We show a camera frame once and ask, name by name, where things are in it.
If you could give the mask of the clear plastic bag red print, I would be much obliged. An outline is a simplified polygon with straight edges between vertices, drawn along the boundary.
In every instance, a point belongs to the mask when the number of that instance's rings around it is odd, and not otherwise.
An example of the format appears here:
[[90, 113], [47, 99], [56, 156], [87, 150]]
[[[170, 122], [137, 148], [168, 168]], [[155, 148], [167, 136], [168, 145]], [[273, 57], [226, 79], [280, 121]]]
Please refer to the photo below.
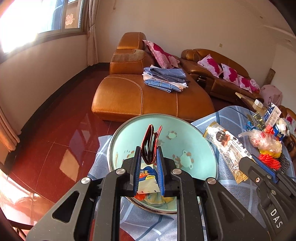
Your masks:
[[282, 152], [282, 144], [274, 135], [260, 130], [251, 130], [242, 132], [238, 135], [239, 138], [248, 137], [253, 147], [260, 151], [269, 151], [277, 154]]

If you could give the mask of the red snack wrapper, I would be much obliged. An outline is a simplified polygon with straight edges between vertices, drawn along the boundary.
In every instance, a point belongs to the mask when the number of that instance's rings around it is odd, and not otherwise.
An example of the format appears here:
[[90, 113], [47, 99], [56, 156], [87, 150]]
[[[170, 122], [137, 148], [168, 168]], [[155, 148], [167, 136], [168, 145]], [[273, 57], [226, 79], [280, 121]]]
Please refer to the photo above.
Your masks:
[[154, 132], [154, 126], [149, 124], [145, 132], [141, 145], [141, 156], [147, 165], [151, 165], [156, 162], [156, 153], [158, 147], [158, 139], [163, 127], [159, 126], [156, 132]]

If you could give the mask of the long printed snack bag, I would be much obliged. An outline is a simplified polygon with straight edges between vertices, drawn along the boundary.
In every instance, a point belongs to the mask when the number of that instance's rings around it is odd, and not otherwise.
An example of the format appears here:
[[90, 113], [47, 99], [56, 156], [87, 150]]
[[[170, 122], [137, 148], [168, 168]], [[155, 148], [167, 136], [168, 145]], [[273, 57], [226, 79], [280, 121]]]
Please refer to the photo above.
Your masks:
[[206, 128], [203, 137], [218, 149], [237, 184], [248, 179], [247, 175], [240, 170], [239, 162], [244, 157], [248, 157], [252, 161], [254, 159], [238, 138], [216, 121]]

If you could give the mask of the yellow plastic bag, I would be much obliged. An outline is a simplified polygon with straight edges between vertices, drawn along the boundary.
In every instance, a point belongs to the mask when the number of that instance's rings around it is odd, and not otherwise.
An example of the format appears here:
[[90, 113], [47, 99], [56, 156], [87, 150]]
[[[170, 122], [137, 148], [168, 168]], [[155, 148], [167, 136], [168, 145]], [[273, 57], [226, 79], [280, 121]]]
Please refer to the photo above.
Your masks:
[[280, 152], [273, 152], [273, 151], [262, 150], [262, 149], [259, 149], [259, 152], [260, 152], [260, 154], [263, 154], [263, 155], [270, 155], [273, 158], [279, 158], [281, 156], [281, 153], [282, 153], [282, 151], [280, 151]]

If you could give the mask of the tall white blue carton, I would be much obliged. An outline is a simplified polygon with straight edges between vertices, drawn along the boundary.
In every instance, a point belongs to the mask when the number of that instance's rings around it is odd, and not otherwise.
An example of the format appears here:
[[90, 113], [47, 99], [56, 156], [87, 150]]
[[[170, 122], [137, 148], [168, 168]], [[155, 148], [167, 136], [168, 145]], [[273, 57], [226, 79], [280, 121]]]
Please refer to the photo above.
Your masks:
[[265, 126], [273, 127], [276, 124], [276, 121], [279, 119], [280, 115], [281, 115], [281, 110], [278, 108], [277, 105], [275, 105], [274, 103], [271, 103], [266, 109], [266, 112], [263, 116], [263, 119], [265, 121]]

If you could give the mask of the small white box on table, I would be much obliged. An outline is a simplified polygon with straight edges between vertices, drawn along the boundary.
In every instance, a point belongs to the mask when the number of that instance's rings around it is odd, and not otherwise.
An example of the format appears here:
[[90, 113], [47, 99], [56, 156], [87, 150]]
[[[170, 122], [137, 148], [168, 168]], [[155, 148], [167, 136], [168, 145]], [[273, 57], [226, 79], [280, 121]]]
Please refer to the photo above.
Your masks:
[[264, 105], [261, 101], [258, 99], [255, 99], [254, 103], [252, 104], [252, 108], [256, 111], [259, 111], [260, 109], [263, 109]]

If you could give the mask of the pink cloth covered object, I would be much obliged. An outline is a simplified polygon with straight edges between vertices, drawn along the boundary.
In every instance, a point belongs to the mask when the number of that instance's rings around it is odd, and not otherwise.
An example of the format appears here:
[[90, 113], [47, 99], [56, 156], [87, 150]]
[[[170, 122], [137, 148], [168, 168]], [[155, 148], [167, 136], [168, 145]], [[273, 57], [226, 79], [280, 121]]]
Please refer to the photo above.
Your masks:
[[269, 106], [271, 103], [280, 106], [282, 102], [282, 92], [274, 85], [264, 85], [260, 90], [260, 95], [264, 100], [264, 105]]

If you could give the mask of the orange leather chaise sofa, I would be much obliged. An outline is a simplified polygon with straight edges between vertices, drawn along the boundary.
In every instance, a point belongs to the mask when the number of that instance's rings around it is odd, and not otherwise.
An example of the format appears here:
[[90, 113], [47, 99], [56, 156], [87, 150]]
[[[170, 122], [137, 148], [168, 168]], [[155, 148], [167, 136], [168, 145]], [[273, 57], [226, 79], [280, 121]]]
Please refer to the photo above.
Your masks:
[[142, 32], [128, 32], [121, 37], [111, 58], [109, 75], [95, 92], [92, 112], [102, 120], [119, 122], [148, 113], [168, 114], [192, 122], [214, 113], [210, 96], [188, 74], [189, 86], [182, 92], [167, 93], [144, 83], [144, 68], [157, 63], [145, 39]]

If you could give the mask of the brown leather three-seat sofa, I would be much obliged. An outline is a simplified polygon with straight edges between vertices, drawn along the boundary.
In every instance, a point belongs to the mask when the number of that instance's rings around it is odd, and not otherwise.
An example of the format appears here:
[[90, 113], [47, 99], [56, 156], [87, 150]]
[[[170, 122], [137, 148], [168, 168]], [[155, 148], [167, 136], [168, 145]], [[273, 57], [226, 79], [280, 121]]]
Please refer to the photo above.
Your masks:
[[238, 63], [231, 60], [230, 58], [208, 49], [185, 49], [180, 58], [180, 64], [182, 68], [199, 84], [203, 87], [206, 92], [218, 99], [238, 104], [238, 97], [236, 92], [248, 96], [251, 99], [259, 99], [264, 102], [263, 98], [259, 94], [259, 91], [252, 91], [252, 93], [241, 89], [232, 83], [227, 82], [223, 79], [223, 74], [219, 77], [215, 77], [206, 68], [199, 65], [197, 62], [202, 60], [208, 54], [221, 66], [221, 63], [235, 69], [238, 75], [241, 75], [247, 79], [249, 77], [248, 72]]

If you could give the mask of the folded blue plaid bedding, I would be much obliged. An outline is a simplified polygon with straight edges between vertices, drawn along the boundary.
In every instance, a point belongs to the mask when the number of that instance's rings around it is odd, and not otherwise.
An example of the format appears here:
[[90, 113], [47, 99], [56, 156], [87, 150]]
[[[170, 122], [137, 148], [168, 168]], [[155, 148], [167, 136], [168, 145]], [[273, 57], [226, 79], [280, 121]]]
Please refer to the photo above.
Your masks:
[[168, 93], [182, 92], [188, 88], [185, 72], [182, 68], [164, 69], [151, 65], [142, 73], [144, 84]]

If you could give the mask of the pink red cushion middle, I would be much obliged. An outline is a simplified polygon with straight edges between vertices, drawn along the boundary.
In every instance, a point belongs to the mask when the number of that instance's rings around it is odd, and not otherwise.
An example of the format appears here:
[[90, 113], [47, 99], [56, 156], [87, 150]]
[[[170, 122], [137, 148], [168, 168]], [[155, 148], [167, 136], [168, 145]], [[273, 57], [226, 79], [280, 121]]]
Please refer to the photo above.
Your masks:
[[223, 70], [223, 79], [229, 83], [239, 86], [237, 71], [223, 63], [221, 63], [221, 66]]

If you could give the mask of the pink red pillow on chaise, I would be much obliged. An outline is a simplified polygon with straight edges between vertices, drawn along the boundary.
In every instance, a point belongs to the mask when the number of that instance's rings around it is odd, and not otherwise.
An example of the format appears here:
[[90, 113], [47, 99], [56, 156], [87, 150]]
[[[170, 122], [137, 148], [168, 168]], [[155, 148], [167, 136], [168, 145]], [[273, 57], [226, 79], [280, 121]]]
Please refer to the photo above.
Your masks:
[[143, 40], [143, 42], [149, 48], [161, 68], [178, 68], [180, 61], [175, 56], [165, 52], [159, 45], [152, 41]]

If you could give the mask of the pink red cushion left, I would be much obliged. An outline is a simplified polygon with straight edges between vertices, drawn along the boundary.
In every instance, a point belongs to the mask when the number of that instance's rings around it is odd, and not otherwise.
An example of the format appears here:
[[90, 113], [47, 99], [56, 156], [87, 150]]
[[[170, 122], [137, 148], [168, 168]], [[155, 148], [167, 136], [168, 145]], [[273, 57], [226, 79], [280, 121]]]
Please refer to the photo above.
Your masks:
[[210, 54], [208, 54], [206, 57], [204, 57], [197, 63], [202, 67], [206, 68], [215, 77], [219, 77], [223, 73], [223, 70], [220, 67], [220, 65], [211, 57]]

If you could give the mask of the pink curtain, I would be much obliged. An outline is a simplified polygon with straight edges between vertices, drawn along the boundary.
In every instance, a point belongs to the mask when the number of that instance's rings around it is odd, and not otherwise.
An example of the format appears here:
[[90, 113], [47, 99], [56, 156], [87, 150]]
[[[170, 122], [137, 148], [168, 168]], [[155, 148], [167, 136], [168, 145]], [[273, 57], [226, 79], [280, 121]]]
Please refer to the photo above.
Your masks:
[[88, 2], [88, 32], [87, 32], [87, 65], [98, 63], [97, 39], [96, 39], [96, 17], [99, 0]]

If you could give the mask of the window with frame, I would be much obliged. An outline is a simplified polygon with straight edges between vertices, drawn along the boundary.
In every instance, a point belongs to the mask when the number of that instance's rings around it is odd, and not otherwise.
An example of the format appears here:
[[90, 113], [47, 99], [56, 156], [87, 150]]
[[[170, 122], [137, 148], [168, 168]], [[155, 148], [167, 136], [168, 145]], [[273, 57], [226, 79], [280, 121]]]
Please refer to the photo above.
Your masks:
[[88, 1], [1, 1], [1, 63], [29, 47], [86, 33]]

